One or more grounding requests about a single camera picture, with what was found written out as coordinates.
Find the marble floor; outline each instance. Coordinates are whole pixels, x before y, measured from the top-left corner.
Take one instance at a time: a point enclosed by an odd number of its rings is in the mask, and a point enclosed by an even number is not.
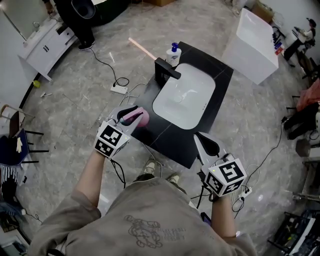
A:
[[[130,80],[130,89],[148,82],[154,64],[129,43],[128,37],[157,57],[165,58],[172,42],[183,41],[221,59],[236,20],[224,0],[177,0],[154,8],[146,3],[132,5],[111,23],[93,29],[96,43],[92,49],[99,59],[112,65],[117,77]],[[96,61],[91,51],[78,51],[77,43],[49,75],[52,82],[42,79],[41,87],[32,90],[24,110],[36,116],[26,127],[45,133],[40,138],[34,137],[36,147],[49,148],[50,152],[33,154],[39,164],[30,166],[26,184],[17,190],[22,205],[41,220],[74,187],[92,151],[97,128],[123,97],[110,91],[114,82],[111,69]],[[210,132],[218,135],[251,174],[255,166],[250,164],[260,164],[277,145],[281,119],[288,115],[285,107],[293,104],[291,95],[297,95],[306,86],[301,71],[291,68],[282,56],[279,69],[260,85],[234,71]],[[132,94],[138,96],[144,89],[140,85]],[[52,95],[40,97],[43,92]],[[154,155],[163,164],[163,176],[179,172],[180,186],[190,196],[200,193],[201,183],[196,175],[201,167],[199,161],[186,169],[157,152]],[[131,182],[149,158],[143,145],[133,139],[115,160]],[[102,213],[123,188],[109,161],[104,168],[99,203]],[[238,230],[251,235],[259,255],[269,246],[267,239],[281,223],[282,213],[296,209],[290,191],[299,191],[304,177],[302,159],[295,153],[295,141],[287,140],[282,134],[279,147],[270,154],[260,172],[252,176],[249,185],[253,186],[253,193],[246,198],[236,218]],[[210,202],[204,199],[199,209],[209,215]],[[40,223],[30,216],[27,220],[26,233],[32,237]]]

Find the white sink basin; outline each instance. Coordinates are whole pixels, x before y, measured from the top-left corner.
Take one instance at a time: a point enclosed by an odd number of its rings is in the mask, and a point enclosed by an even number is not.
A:
[[[178,65],[175,71],[181,73],[181,78],[168,79],[152,108],[158,116],[190,130],[198,125],[216,83],[210,75],[186,63]]]

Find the gray t-shirt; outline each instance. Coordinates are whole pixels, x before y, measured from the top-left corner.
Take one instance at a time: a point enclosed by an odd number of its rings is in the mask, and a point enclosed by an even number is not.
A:
[[[67,256],[255,256],[247,235],[222,239],[190,198],[162,178],[132,183],[104,217],[79,191],[68,195],[35,234],[30,256],[63,242]]]

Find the hand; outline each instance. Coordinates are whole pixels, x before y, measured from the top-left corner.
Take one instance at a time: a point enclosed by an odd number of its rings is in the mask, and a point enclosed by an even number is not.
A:
[[[22,147],[22,142],[21,142],[21,139],[20,139],[20,137],[17,139],[17,141],[16,141],[16,151],[18,152],[18,153],[21,153],[21,147]]]
[[[45,3],[45,8],[46,8],[46,12],[50,15],[53,12],[55,12],[54,7],[52,6],[52,4],[50,3],[50,1]]]

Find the red clothing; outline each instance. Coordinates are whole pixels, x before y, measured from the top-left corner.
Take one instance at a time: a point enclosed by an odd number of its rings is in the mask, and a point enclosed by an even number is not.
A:
[[[320,102],[320,79],[318,78],[313,85],[300,93],[300,98],[296,104],[296,110],[301,111],[312,103]]]

